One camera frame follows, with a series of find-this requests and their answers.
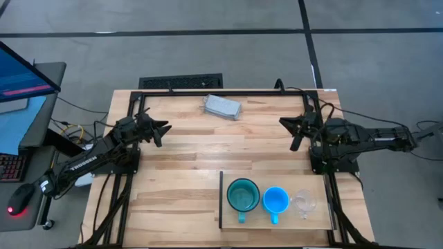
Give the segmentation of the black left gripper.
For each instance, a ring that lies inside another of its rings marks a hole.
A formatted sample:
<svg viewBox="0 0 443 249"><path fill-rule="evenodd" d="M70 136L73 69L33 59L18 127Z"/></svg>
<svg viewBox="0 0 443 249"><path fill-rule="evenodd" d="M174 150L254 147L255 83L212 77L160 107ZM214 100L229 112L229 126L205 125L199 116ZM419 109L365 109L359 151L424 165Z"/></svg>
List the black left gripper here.
<svg viewBox="0 0 443 249"><path fill-rule="evenodd" d="M137 124L138 141L145 140L150 143L153 140L157 147L161 147L161 135L165 135L172 128L171 125L166 126L168 121L154 120L147 113L137 113L134 117Z"/></svg>

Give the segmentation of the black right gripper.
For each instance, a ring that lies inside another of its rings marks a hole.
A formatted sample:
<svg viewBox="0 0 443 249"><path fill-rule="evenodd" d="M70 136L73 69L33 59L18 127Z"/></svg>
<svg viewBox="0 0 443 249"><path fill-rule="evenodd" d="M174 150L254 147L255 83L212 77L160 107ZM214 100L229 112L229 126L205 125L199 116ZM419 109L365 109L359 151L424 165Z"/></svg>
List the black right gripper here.
<svg viewBox="0 0 443 249"><path fill-rule="evenodd" d="M295 118L282 117L280 124L293 136L293 142L290 150L298 151L302 139L311 138L314 142L323 144L323 138L318 126L318 116L314 112L306 112Z"/></svg>

